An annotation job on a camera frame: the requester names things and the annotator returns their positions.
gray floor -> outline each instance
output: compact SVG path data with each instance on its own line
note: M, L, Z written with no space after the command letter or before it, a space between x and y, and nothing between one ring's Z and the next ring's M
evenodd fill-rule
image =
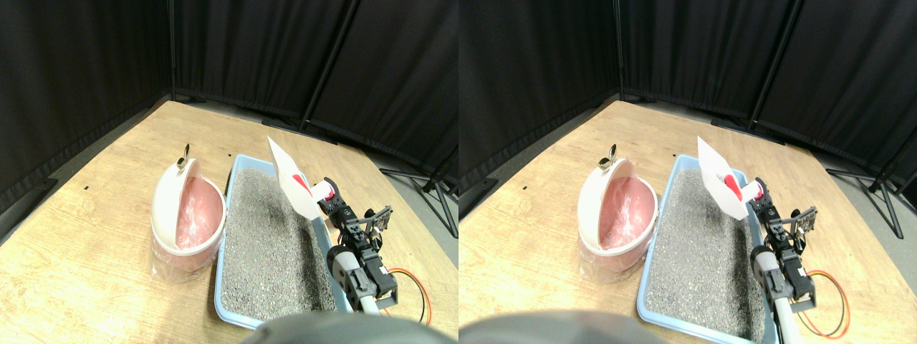
M612 96L601 106L599 106L598 109L604 108L606 105L617 99L617 95ZM684 105L656 102L650 104L640 104L640 106L679 117L698 120L704 123L710 123L710 121L713 119L713 116L708 113L705 113L701 110L692 109ZM526 164L534 159L538 154L546 150L560 138L563 138L574 128L578 127L589 118L592 118L592 116L597 113L597 109L590 109L583 112L579 116L570 120L570 122L560 126L560 128L555 129L537 141L535 144L529 146L516 156L512 157L503 166L492 172L489 177L496 178L499 182L493 189L490 190L490 194L495 192L500 187L500 185L509 180L514 174L519 172L519 170L526 166ZM856 165L850 161L846 161L833 155L821 153L818 151L815 151L813 154L825 168L850 172L862 172L862 170L858 169ZM892 233L891 228L886 223L885 219L883 219L882 213L880 213L869 201L869 196L867 196L867 193L864 192L865 187L860 185L860 183L858 183L856 179L853 178L835 176L834 181L847 196L847 199L850 200L850 203L854 205L856 210L866 221L867 225L869 225L869 229L872 230L873 234L882 244L882 247L891 257L891 260L894 261L895 265L898 267L898 270L901 272L901 275L904 276L904 280L907 281L912 290L917 290L917 269L914 268L917 266L917 231L914 230L917 229L917 216L909 209L907 205L901 203L897 199L892 200L898 215L898 220L900 221L900 225L903 228L902 231L904 233L904 239L898 239L895 237L894 233ZM881 198L875 195L872 197L875 202L882 206L884 209L885 204L882 203ZM828 230L818 231L818 226L816 223L815 234L817 235L818 233L824 233L823 235L830 235L830 231Z
M241 108L238 106L218 103L214 101L207 101L205 103L191 104L191 106L202 108L202 109L213 111L213 112L217 112L219 114L247 119L247 120L258 122L258 123L260 123L261 120L263 119L263 116L256 112L249 111L245 108ZM60 189L61 185L64 185L65 183L67 183L67 181L69 181L70 178L72 178L74 174L76 174L83 166L89 163L89 161L91 161L96 155L98 155L99 152L104 150L105 147L108 147L108 145L114 142L117 138L120 138L121 135L124 135L125 132L127 132L129 129L134 127L134 125L136 125L139 122L139 120L142 119L143 115L146 114L147 111L148 110L145 109L137 113L136 115L132 116L124 124L118 126L114 130L112 130L111 132L103 136L101 139L97 140L95 143L90 145L87 149L77 154L75 157L67 161L67 163L65 163L57 171L52 173L50 178L56 178L59 180L59 182L51 190L51 192L49 192L48 195L45 196L45 198L47 199L47 197L49 197L51 194L53 194L58 189ZM392 158L386 155L382 155L382 154L372 153L372 152L368 152L367 155L376 164L376 166L380 168L388 168L388 169L401 170L401 171L406 171L406 172L416 172L413 169L411 169L411 167L407 165L405 162L399 161L395 158ZM427 205L426 202L424 202L424 198L429 200L433 205L439 206L439 203L437 203L435 199L433 198L433 196L431 195L428 195L428 194L420 195L420 193L418 193L419 188L417 188L414 185L414 183L412 183L411 180L408 178L391 177L391 176L388 178L389 178L389 182L392 183L392 186L394 186L395 190L397 190L398 193L401 194L401 196L404 198L407 204L411 207L411 209L413 209L414 212L417 214L417 216L420 217L421 221L424 223L426 228L430 231L430 234L433 235L433 237L436 239L436 242L439 244L439 246L442 247L446 255L452 260L452 263L456 266L456 268L458 268L459 266L459 240L452 238L452 236L448 233L448 230L446 230L446 227L442 224L442 222L440 222L439 217L437 217L437 214L433 210L430 209L430 207ZM452 211L453 217L455 217L456 214L458 213L458 206L456 205L455 202L453 202L448 197L447 197L447 203L449 204L449 208ZM442 208L438 208L437 211L439 214L443 214ZM398 228L390 227L389 230L398 230ZM6 237L3 238L3 241L6 241L6 239L9 238L9 236L11 236L15 231L16 231L15 229L11 230L6 235Z

cable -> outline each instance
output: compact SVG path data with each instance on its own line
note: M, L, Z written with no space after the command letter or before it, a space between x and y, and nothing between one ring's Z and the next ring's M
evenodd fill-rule
M391 268L389 269L389 272L403 273L407 275L408 277L410 277L412 280L414 280L415 283L417 283L417 286L420 287L421 298L423 299L422 301L425 300L425 307L421 309L420 321L424 320L424 312L427 308L429 308L429 313L426 315L426 325L430 326L430 324L433 322L433 302L430 300L430 294L426 292L426 287L424 287L424 284L420 283L420 280L418 280L417 277L414 276L413 273L405 269Z
M840 293L841 293L841 288L840 288L840 286L838 286L837 284L835 284L834 287L837 288L837 292L840 294ZM846 304L845 304L844 302L842 302L842 303L841 303L841 320L837 323L837 327L835 327L834 330L831 331L831 333L829 333L829 334L827 334L827 335L825 335L825 336L833 336L835 333L837 333L837 331L839 331L839 330L841 329L841 325L844 324L844 318L845 318L845 316L846 316L846 311L847 311ZM796 317L798 317L798 318L800 319L800 321L802 322L802 324L803 324L807 329L809 329L809 332L812 332L814 335L818 335L818 332L815 332L814 329L812 329L811 327L809 327L809 323L807 323L805 320L802 319L802 314L797 313L797 314L796 314Z
M389 273L395 273L395 272L399 272L407 276L408 278L411 279L411 281L414 281L414 284L417 284L417 291L420 292L420 304L421 304L420 305L420 319L417 320L417 323L423 322L424 321L424 312L426 311L426 299L424 298L424 291L423 289L421 289L420 283L405 272L394 271L391 269L389 270Z
M814 329L815 334L817 334L818 336L820 336L820 337L822 337L822 338L828 338L828 339L840 339L840 338L842 338L844 335L847 334L847 330L850 329L850 313L851 313L850 302L847 300L847 294L844 292L844 288L841 287L841 284L838 283L837 280L836 280L831 274L829 274L828 272L824 272L824 271L821 271L821 270L813 270L813 271L810 271L810 272L809 272L809 275L810 275L810 276L820 275L820 276L826 277L828 280L831 280L831 283L834 283L834 286L837 287L837 290L839 290L839 291L841 292L841 298L842 298L842 301L843 301L843 305L842 305L843 308L842 308L842 314L841 314L841 324L844 323L844 315L845 315L845 314L846 314L847 324L846 324L846 326L844 326L844 331L841 332L840 335L838 335L838 336L836 336L836 337L831 337L835 332L837 332L837 329L835 329L834 332L832 332L832 333L826 335L826 334L822 333L822 331L819 330L819 329L815 326L815 323L813 323L811 319L809 319L809 315L805 314L805 312L801 312L802 315L805 316L806 320L809 321L809 324L812 325L812 328L810 328L810 330Z

white litter scoop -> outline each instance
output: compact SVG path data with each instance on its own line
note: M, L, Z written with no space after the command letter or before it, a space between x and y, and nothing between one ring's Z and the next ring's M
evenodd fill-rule
M764 193L761 184L752 181L739 188L738 180L729 163L701 137L697 138L697 155L701 164L703 186L720 209L736 220L748 217L746 204Z
M287 196L290 205L293 206L293 210L310 221L321 218L322 211L318 208L318 201L333 197L334 188L326 181L309 187L293 158L270 137L268 137L268 143L271 145L271 158L274 162L274 171L277 172L278 182L281 184L283 194Z

wooden table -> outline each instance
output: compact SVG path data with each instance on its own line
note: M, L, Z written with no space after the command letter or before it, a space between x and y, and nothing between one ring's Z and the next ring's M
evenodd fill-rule
M917 341L917 297L856 209L807 150L780 146L709 124L615 102L526 165L461 224L460 323L541 309L598 309L638 317L642 269L619 283L578 273L576 206L582 183L613 143L637 174L665 190L676 155L697 156L697 136L733 168L761 177L781 214L818 206L803 253L808 270L825 270L844 287L853 309L847 342ZM816 278L818 307L808 313L831 330L840 296ZM643 323L671 341L698 338ZM810 342L827 342L811 335Z
M0 338L44 342L239 342L250 330L214 309L215 268L197 280L153 280L153 187L186 143L221 190L237 154L271 160L270 135L309 181L330 177L348 204L394 209L382 257L425 284L433 326L458 336L458 272L417 215L362 151L167 102L102 151L0 247ZM420 316L401 279L393 316Z

red marking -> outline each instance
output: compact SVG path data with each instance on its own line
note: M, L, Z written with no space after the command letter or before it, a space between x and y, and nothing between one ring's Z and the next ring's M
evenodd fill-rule
M726 183L726 186L735 193L735 196L739 198L739 201L742 200L742 190L739 190L739 184L735 182L735 177L732 174L726 175L723 179L723 182Z
M293 179L294 179L296 182L299 182L299 184L303 186L303 188L305 189L305 191L309 193L309 197L312 197L312 190L309 190L309 186L306 186L306 185L305 185L305 181L303 180L303 176L301 176L301 175L299 175L299 174L294 174L294 175L293 175Z

